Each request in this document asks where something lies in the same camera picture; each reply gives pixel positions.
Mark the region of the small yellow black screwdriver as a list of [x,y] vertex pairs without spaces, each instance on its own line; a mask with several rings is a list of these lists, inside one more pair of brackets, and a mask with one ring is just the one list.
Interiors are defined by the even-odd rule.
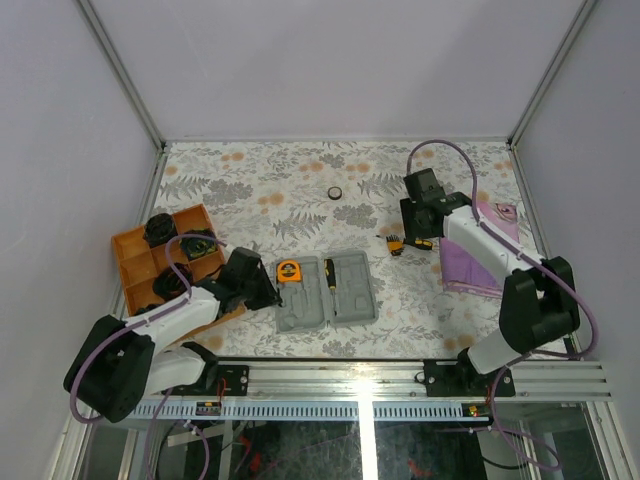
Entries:
[[431,241],[422,240],[422,239],[414,239],[414,240],[405,239],[404,244],[419,250],[426,250],[426,251],[431,251],[434,248],[434,245]]

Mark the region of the screwdriver bit set holder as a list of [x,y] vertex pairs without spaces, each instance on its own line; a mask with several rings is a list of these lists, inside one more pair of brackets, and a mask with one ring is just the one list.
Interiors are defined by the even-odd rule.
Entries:
[[401,256],[404,252],[404,240],[399,236],[395,234],[387,236],[377,235],[377,238],[383,239],[385,241],[386,247],[391,256]]

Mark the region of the orange tape measure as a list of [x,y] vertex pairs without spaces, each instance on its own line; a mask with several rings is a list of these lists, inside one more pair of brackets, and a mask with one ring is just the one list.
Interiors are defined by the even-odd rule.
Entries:
[[280,262],[276,267],[276,277],[277,282],[280,284],[301,282],[302,270],[300,264],[293,259]]

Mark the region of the small black tape roll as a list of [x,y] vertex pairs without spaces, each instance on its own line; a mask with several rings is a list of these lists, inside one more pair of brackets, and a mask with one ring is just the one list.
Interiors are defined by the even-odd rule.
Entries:
[[327,196],[330,200],[339,200],[343,195],[342,189],[337,186],[332,186],[327,191]]

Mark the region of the grey plastic tool case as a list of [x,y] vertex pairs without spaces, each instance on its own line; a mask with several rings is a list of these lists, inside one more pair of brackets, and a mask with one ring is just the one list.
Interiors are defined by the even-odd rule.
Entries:
[[[325,277],[324,260],[334,261],[337,276],[338,314],[333,311],[331,293]],[[276,267],[293,259],[300,264],[302,281],[277,282]],[[281,303],[275,308],[276,332],[294,334],[373,324],[378,319],[369,260],[362,250],[343,250],[321,255],[280,259],[274,266],[276,289]]]

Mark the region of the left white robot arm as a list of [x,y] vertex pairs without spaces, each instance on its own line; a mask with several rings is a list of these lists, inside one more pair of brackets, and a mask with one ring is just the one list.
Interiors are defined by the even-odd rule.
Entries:
[[177,298],[124,320],[101,317],[63,380],[73,418],[117,423],[148,395],[222,392],[216,355],[186,335],[239,306],[261,310],[280,301],[260,255],[237,247],[217,276]]

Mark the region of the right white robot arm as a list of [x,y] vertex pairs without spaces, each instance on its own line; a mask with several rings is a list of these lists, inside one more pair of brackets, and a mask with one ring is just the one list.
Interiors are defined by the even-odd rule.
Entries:
[[406,237],[447,239],[461,247],[502,284],[498,328],[466,350],[456,369],[458,387],[478,394],[492,373],[578,329],[580,316],[569,263],[545,259],[495,230],[477,204],[461,192],[448,194],[431,168],[404,177],[400,201]]

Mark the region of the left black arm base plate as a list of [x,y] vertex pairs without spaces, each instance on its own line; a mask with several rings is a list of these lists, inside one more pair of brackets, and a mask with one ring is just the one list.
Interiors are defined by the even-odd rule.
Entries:
[[204,375],[201,395],[222,395],[224,398],[244,397],[249,386],[250,367],[248,365],[218,365]]

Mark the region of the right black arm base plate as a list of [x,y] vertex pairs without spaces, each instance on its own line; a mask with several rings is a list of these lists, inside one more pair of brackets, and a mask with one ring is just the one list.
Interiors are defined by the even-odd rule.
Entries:
[[487,398],[496,381],[498,370],[479,374],[457,360],[423,360],[423,384],[426,395],[433,398]]

